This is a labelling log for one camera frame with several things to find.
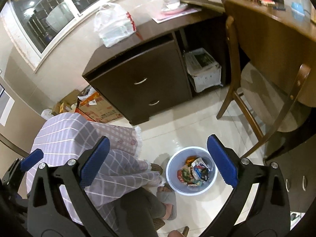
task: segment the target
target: purple checkered cloth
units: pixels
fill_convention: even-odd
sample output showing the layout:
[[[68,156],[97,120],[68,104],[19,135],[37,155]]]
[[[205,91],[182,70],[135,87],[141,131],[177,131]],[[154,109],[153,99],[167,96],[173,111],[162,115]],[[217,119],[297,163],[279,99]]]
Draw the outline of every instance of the purple checkered cloth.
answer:
[[[64,165],[91,149],[101,136],[110,140],[110,152],[96,178],[85,191],[103,219],[117,231],[112,201],[157,179],[158,172],[138,161],[141,139],[134,128],[118,127],[87,121],[78,113],[62,113],[49,119],[34,140],[32,150],[41,149],[44,158],[27,172],[26,187],[30,192],[38,165]],[[81,223],[64,185],[60,187],[67,210],[73,221]]]

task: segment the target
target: drawer handle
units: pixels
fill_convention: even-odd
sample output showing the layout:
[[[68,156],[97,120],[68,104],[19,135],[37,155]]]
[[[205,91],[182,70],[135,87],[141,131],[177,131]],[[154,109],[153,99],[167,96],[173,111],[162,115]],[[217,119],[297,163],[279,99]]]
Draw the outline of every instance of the drawer handle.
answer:
[[[147,80],[147,77],[145,77],[142,81],[140,81],[140,82],[137,82],[137,83],[134,83],[135,85],[140,85],[140,84],[142,84],[143,82],[145,82]]]
[[[290,192],[291,185],[290,185],[290,181],[289,180],[285,181],[285,188],[286,188],[287,192]]]
[[[306,187],[307,186],[307,178],[305,178],[305,176],[303,176],[303,180],[302,180],[302,189],[303,191],[306,191]]]
[[[157,101],[157,102],[155,102],[155,103],[149,103],[148,105],[149,106],[154,106],[154,105],[156,105],[156,104],[158,104],[160,101]]]

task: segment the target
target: blue gripper pad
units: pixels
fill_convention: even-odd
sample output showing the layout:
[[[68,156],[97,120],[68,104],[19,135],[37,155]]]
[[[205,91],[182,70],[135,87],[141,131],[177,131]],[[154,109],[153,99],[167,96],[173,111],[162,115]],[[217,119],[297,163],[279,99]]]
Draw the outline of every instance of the blue gripper pad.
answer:
[[[95,148],[94,153],[81,169],[81,187],[90,186],[110,151],[110,140],[106,137]]]
[[[207,139],[207,150],[214,160],[225,183],[235,188],[238,184],[237,167],[231,161],[226,151],[224,150],[224,146],[214,134],[209,136]]]
[[[22,160],[20,169],[22,172],[29,171],[37,162],[43,159],[44,154],[42,150],[36,149],[29,156]]]

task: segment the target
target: dark pants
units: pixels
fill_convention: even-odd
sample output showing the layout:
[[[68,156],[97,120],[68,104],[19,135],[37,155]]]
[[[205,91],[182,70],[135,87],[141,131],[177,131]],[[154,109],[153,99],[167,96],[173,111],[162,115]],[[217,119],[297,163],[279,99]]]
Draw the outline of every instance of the dark pants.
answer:
[[[121,237],[157,237],[153,218],[162,218],[166,206],[144,188],[131,191],[115,201]]]

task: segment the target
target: chair seat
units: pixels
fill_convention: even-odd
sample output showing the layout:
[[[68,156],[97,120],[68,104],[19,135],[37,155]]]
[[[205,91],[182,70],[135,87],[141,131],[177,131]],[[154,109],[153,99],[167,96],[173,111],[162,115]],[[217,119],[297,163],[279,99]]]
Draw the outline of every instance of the chair seat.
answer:
[[[241,72],[241,88],[262,122],[273,125],[287,100],[287,94],[269,82],[251,63],[248,63]],[[297,129],[305,122],[310,112],[310,107],[296,101],[278,131],[291,132]]]

